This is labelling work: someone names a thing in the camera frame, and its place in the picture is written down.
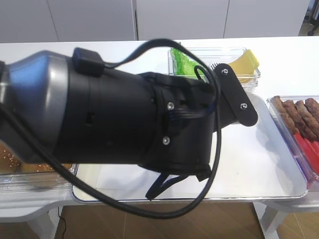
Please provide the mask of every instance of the white tray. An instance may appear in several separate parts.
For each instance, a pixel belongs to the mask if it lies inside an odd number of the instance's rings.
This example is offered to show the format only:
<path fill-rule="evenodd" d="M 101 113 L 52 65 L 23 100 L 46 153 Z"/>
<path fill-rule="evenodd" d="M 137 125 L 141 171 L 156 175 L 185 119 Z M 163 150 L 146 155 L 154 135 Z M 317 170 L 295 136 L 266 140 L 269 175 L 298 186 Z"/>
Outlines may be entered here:
<path fill-rule="evenodd" d="M 304 196 L 307 182 L 275 126 L 264 101 L 249 98 L 258 112 L 253 127 L 232 124 L 222 130 L 222 151 L 216 178 L 207 199 L 232 201 L 289 200 Z M 216 140 L 212 143 L 215 152 Z M 158 173 L 136 165 L 82 164 L 77 176 L 99 191 L 122 201 L 146 200 L 145 193 Z M 160 200 L 193 199 L 203 182 L 194 176 L 179 182 L 157 197 Z M 96 199 L 73 187 L 76 199 Z"/>

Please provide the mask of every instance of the electrical cord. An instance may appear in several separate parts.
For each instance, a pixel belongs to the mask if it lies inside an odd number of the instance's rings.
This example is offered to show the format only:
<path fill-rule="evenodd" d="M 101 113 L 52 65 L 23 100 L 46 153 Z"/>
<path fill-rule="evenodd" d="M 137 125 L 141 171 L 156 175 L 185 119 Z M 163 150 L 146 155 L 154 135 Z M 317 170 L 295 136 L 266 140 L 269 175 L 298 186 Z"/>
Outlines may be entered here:
<path fill-rule="evenodd" d="M 193 53 L 188 51 L 186 48 L 184 48 L 182 45 L 178 44 L 177 42 L 169 40 L 169 39 L 154 39 L 154 40 L 147 41 L 143 43 L 141 46 L 139 46 L 134 52 L 132 52 L 131 55 L 129 55 L 123 61 L 120 61 L 117 63 L 104 62 L 104 67 L 107 69 L 114 69 L 116 67 L 119 67 L 123 64 L 126 64 L 130 61 L 135 60 L 146 51 L 155 47 L 175 48 L 179 50 L 180 52 L 186 54 L 187 56 L 191 57 L 193 60 L 197 61 L 201 66 L 195 66 L 194 68 L 195 72 L 197 71 L 197 69 L 200 69 L 204 73 L 205 77 L 208 79 L 208 82 L 215 87 L 215 90 L 220 91 L 220 86 L 217 81 L 216 74 Z M 211 114 L 215 109 L 217 95 L 220 95 L 220 94 L 216 94 L 216 97 L 214 98 L 213 103 L 207 109 L 202 109 L 202 110 L 174 109 L 168 112 L 170 120 L 180 120 L 180 119 L 193 120 L 193 119 L 199 119 Z"/>
<path fill-rule="evenodd" d="M 58 217 L 64 222 L 64 231 L 62 234 L 62 239 L 64 239 L 65 232 L 66 232 L 66 220 L 60 215 L 60 208 L 58 207 Z"/>
<path fill-rule="evenodd" d="M 194 72 L 195 72 L 196 77 L 197 77 L 199 80 L 205 82 L 205 80 L 200 76 L 200 74 L 199 74 L 199 72 L 198 72 L 198 70 L 200 70 L 200 71 L 203 72 L 203 69 L 204 69 L 204 68 L 203 68 L 202 66 L 196 65 L 196 66 L 194 67 Z"/>
<path fill-rule="evenodd" d="M 15 116 L 15 114 L 8 110 L 3 104 L 0 104 L 0 116 L 2 116 L 3 119 L 5 119 L 11 127 L 15 129 L 15 131 L 21 136 L 22 139 L 31 147 L 31 149 L 37 153 L 47 164 L 49 164 L 57 173 L 59 173 L 63 178 L 65 178 L 67 181 L 69 181 L 71 184 L 73 184 L 75 187 L 79 188 L 80 190 L 84 191 L 85 193 L 91 195 L 92 197 L 98 199 L 99 201 L 108 204 L 116 209 L 122 210 L 127 213 L 131 213 L 137 216 L 141 217 L 147 217 L 152 219 L 172 219 L 180 217 L 190 211 L 192 211 L 198 204 L 205 198 L 206 194 L 208 193 L 213 180 L 215 178 L 218 164 L 219 164 L 219 158 L 220 158 L 220 151 L 221 151 L 221 124 L 220 124 L 220 114 L 219 114 L 219 98 L 221 95 L 221 89 L 219 86 L 219 82 L 217 77 L 215 76 L 215 73 L 210 70 L 200 59 L 198 59 L 196 56 L 194 56 L 192 53 L 190 53 L 188 50 L 186 50 L 184 47 L 179 45 L 178 43 L 167 40 L 167 39 L 158 39 L 158 41 L 153 40 L 144 43 L 142 46 L 140 46 L 135 52 L 132 53 L 133 56 L 140 56 L 141 49 L 150 49 L 150 42 L 153 42 L 151 44 L 152 47 L 158 47 L 158 46 L 168 46 L 176 48 L 177 50 L 180 50 L 185 53 L 186 55 L 192 57 L 194 60 L 196 60 L 199 64 L 201 64 L 206 70 L 208 75 L 206 76 L 208 81 L 214 85 L 215 87 L 215 101 L 212 105 L 215 105 L 215 123 L 217 127 L 217 142 L 216 142 L 216 152 L 215 152 L 215 159 L 212 166 L 211 174 L 206 182 L 206 185 L 202 189 L 202 191 L 199 193 L 197 198 L 195 198 L 191 203 L 186 205 L 185 207 L 178 209 L 176 211 L 172 212 L 152 212 L 144 209 L 137 208 L 135 206 L 131 206 L 125 203 L 121 203 L 99 191 L 92 188 L 87 183 L 83 182 L 79 178 L 77 178 L 75 175 L 73 175 L 71 172 L 69 172 L 66 168 L 64 168 L 58 161 L 55 159 L 55 157 L 44 147 L 42 146 L 38 140 L 28 131 L 28 129 L 18 120 L 18 118 Z M 119 63 L 108 63 L 108 67 L 112 66 L 112 68 L 117 67 L 121 65 Z"/>

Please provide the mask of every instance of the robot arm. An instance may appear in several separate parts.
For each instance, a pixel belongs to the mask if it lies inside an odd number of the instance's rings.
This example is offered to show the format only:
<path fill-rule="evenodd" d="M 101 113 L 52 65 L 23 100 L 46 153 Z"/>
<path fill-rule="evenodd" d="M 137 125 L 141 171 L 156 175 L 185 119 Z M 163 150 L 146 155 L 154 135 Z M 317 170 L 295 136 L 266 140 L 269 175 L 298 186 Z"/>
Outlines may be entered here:
<path fill-rule="evenodd" d="M 151 43 L 123 62 L 152 48 Z M 164 45 L 189 53 L 162 39 L 159 46 Z M 221 127 L 236 121 L 251 126 L 258 117 L 228 65 L 218 65 L 214 74 L 200 64 L 210 83 L 129 74 L 80 48 L 72 58 L 42 51 L 0 63 L 0 138 L 26 163 L 51 164 L 52 157 L 60 163 L 138 164 L 159 172 L 149 199 L 178 181 L 165 186 L 165 175 L 207 179 L 212 134 L 220 130 L 216 109 Z"/>

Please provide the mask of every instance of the cabinet door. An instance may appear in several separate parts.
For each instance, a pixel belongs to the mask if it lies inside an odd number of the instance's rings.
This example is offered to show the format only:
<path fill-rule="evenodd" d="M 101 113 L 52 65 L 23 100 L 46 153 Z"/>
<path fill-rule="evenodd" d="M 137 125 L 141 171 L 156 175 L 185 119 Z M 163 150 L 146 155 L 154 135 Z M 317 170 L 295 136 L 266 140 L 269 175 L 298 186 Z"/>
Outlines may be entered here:
<path fill-rule="evenodd" d="M 139 40 L 222 38 L 228 0 L 137 0 Z"/>
<path fill-rule="evenodd" d="M 57 41 L 46 0 L 1 0 L 0 43 Z"/>
<path fill-rule="evenodd" d="M 60 41 L 136 39 L 132 0 L 48 0 Z"/>
<path fill-rule="evenodd" d="M 230 0 L 225 38 L 298 36 L 309 0 Z"/>

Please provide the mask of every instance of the plastic container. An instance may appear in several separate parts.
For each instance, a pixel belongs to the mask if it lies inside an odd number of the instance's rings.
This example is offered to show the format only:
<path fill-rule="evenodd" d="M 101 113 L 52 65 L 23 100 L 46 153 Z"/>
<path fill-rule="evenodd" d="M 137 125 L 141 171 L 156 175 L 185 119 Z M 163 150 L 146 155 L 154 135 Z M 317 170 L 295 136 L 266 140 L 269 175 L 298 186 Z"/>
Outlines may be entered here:
<path fill-rule="evenodd" d="M 76 173 L 77 164 L 69 171 Z M 0 175 L 0 192 L 27 191 L 32 189 L 48 189 L 67 187 L 70 184 L 56 172 L 20 173 Z"/>
<path fill-rule="evenodd" d="M 188 48 L 190 52 L 201 59 L 206 65 L 212 68 L 213 63 L 230 63 L 237 60 L 247 50 L 245 47 L 216 47 L 216 48 Z M 168 51 L 168 73 L 175 75 L 176 61 L 174 56 Z M 184 76 L 188 78 L 196 78 L 196 76 Z M 237 75 L 238 79 L 251 79 L 248 83 L 242 84 L 247 93 L 254 92 L 258 86 L 258 79 L 260 78 L 260 71 L 258 68 L 253 75 Z"/>
<path fill-rule="evenodd" d="M 280 99 L 284 102 L 287 100 L 292 100 L 294 102 L 299 100 L 306 100 L 308 98 L 314 98 L 317 102 L 319 102 L 319 96 L 280 96 Z M 300 169 L 302 170 L 303 174 L 305 175 L 307 181 L 311 184 L 315 183 L 315 186 L 312 185 L 310 189 L 314 189 L 313 191 L 319 191 L 319 171 L 317 167 L 317 162 L 308 161 L 305 153 L 299 147 L 298 143 L 296 142 L 294 136 L 290 133 L 287 126 L 285 125 L 284 121 L 282 120 L 280 114 L 274 107 L 274 105 L 270 101 L 271 99 L 267 99 L 269 104 L 269 112 L 275 121 L 277 128 L 279 129 L 281 135 L 283 136 L 286 144 L 291 151 L 295 161 L 299 165 Z"/>

